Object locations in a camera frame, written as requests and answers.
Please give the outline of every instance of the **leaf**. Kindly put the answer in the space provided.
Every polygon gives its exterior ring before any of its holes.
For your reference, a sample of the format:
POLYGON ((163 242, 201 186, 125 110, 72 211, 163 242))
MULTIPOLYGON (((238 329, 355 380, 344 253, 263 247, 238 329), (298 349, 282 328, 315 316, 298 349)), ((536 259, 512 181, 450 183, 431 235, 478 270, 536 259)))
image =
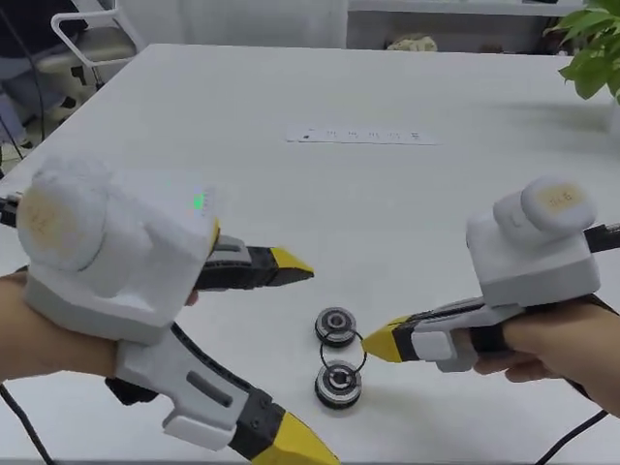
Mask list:
POLYGON ((549 27, 546 31, 545 34, 547 32, 551 32, 551 31, 561 31, 561 30, 565 30, 565 29, 569 29, 571 27, 573 27, 577 22, 579 22, 584 16, 588 16, 590 14, 589 11, 587 10, 578 10, 576 12, 572 12, 566 16, 564 16, 560 22, 558 22, 558 24, 554 27, 549 27))
POLYGON ((560 73, 560 76, 565 80, 575 80, 578 76, 578 73, 576 73, 575 69, 571 66, 562 68, 558 73, 560 73))
POLYGON ((620 2, 618 0, 588 0, 588 7, 601 8, 614 16, 620 16, 620 2))
POLYGON ((617 53, 620 53, 620 34, 616 36, 616 43, 609 48, 609 54, 611 56, 615 56, 617 53))
POLYGON ((566 34, 563 43, 577 36, 597 34, 614 24, 614 20, 607 13, 588 12, 588 15, 577 21, 566 34))
POLYGON ((612 97, 620 98, 620 71, 615 71, 611 74, 607 80, 607 87, 609 87, 612 97))
POLYGON ((594 97, 607 84, 611 72, 611 64, 604 58, 592 58, 583 63, 574 80, 577 95, 583 100, 594 97))
POLYGON ((578 69, 582 65, 587 63, 589 60, 593 60, 595 58, 596 58, 596 52, 591 50, 590 48, 585 48, 573 57, 573 60, 571 60, 570 66, 572 68, 578 69))
POLYGON ((604 32, 603 34, 590 41, 587 47, 591 50, 609 51, 611 50, 611 47, 617 42, 620 42, 620 38, 618 38, 618 36, 615 36, 612 32, 604 32))

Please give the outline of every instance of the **metal bearing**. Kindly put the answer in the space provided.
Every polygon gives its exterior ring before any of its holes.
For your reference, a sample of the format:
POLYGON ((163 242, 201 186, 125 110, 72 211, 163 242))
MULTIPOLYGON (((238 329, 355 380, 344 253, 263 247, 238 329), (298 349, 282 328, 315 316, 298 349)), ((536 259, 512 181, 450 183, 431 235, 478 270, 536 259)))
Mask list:
POLYGON ((323 344, 341 349, 356 338, 356 317, 342 307, 329 307, 319 314, 314 329, 323 344))
POLYGON ((359 370, 346 361, 332 360, 319 370, 314 391, 321 403, 329 409, 350 409, 361 396, 359 370))

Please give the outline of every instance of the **white table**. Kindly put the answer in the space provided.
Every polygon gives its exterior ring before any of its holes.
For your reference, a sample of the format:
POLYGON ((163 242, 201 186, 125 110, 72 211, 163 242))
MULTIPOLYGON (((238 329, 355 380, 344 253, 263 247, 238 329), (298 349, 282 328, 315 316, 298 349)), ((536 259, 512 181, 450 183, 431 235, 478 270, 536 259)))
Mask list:
MULTIPOLYGON (((314 320, 343 305, 368 333, 392 317, 479 291, 464 243, 473 211, 542 173, 575 177, 620 219, 620 149, 609 99, 582 103, 562 58, 318 49, 152 46, 0 184, 23 189, 45 156, 118 167, 181 167, 221 190, 224 231, 283 244, 316 267, 305 284, 204 295, 180 323, 206 352, 269 391, 345 463, 531 463, 597 409, 562 382, 443 375, 434 365, 369 360, 363 398, 319 407, 314 320), (435 146, 286 143, 290 124, 416 129, 435 146)), ((25 261, 0 230, 0 272, 25 261)), ((617 254, 600 258, 601 296, 620 305, 617 254)), ((357 345, 343 357, 360 359, 357 345)), ((240 462, 161 433, 171 404, 122 407, 102 380, 57 375, 10 383, 62 460, 240 462)), ((0 460, 38 459, 0 408, 0 460)), ((618 463, 610 419, 563 451, 564 463, 618 463)))

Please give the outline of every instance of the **yellow fingertip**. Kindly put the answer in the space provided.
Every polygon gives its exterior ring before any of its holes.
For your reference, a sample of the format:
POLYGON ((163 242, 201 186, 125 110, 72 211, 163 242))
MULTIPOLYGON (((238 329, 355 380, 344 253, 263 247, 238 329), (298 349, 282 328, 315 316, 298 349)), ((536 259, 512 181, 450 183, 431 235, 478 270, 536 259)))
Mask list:
POLYGON ((298 259, 286 249, 280 247, 272 247, 271 254, 273 255, 273 258, 275 259, 279 268, 300 269, 302 271, 314 274, 314 269, 312 269, 311 266, 308 266, 306 263, 302 262, 300 259, 298 259))
POLYGON ((392 335, 394 328, 393 323, 383 326, 369 336, 364 337, 361 347, 371 356, 378 357, 381 360, 392 363, 402 362, 403 360, 396 347, 396 341, 392 335))
POLYGON ((284 414, 273 445, 257 455, 254 465, 340 465, 340 460, 303 422, 284 414))

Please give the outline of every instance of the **wrist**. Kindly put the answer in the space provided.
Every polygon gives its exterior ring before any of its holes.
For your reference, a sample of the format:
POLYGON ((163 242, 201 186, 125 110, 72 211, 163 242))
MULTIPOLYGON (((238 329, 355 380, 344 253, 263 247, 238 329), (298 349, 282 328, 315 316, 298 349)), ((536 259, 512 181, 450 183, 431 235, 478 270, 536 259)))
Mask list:
POLYGON ((0 279, 0 380, 73 371, 113 377, 116 343, 69 331, 22 299, 25 273, 0 279))

